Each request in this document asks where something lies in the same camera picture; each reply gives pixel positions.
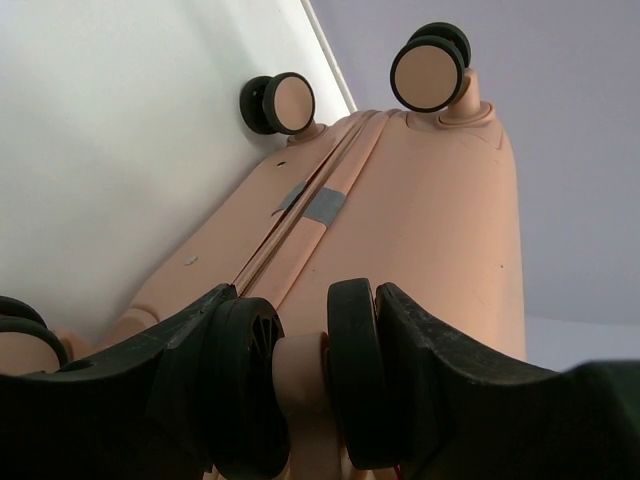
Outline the pink hard-shell suitcase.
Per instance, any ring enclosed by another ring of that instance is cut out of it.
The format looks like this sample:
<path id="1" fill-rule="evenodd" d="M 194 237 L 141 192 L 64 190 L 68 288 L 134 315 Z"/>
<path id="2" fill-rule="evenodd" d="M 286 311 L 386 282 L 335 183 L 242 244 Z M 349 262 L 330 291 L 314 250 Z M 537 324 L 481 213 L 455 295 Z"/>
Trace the pink hard-shell suitcase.
<path id="1" fill-rule="evenodd" d="M 55 373 L 178 314 L 221 284 L 198 370 L 213 448 L 200 479 L 403 476 L 377 290 L 400 285 L 457 330 L 524 347 L 516 168 L 479 95 L 471 47 L 433 22 L 399 50 L 393 110 L 314 120 L 295 72 L 257 76 L 239 106 L 287 144 L 262 160 L 142 285 L 101 344 L 1 301 L 1 378 Z"/>

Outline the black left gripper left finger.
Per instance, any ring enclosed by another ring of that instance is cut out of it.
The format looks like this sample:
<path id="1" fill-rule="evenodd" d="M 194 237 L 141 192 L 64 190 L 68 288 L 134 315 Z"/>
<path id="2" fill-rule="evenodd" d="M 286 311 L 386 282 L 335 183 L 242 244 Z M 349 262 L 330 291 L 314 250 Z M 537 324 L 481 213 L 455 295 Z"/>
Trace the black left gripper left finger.
<path id="1" fill-rule="evenodd" d="M 200 479 L 213 448 L 198 370 L 221 284 L 178 314 L 55 373 L 1 378 L 4 479 Z"/>

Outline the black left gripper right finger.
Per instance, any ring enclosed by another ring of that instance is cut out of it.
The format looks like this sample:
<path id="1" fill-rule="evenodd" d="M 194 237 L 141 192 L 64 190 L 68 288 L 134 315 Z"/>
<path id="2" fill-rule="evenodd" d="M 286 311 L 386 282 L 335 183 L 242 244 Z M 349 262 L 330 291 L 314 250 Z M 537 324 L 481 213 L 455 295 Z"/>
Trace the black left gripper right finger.
<path id="1" fill-rule="evenodd" d="M 407 479 L 635 479 L 639 364 L 555 372 L 502 354 L 377 290 Z"/>

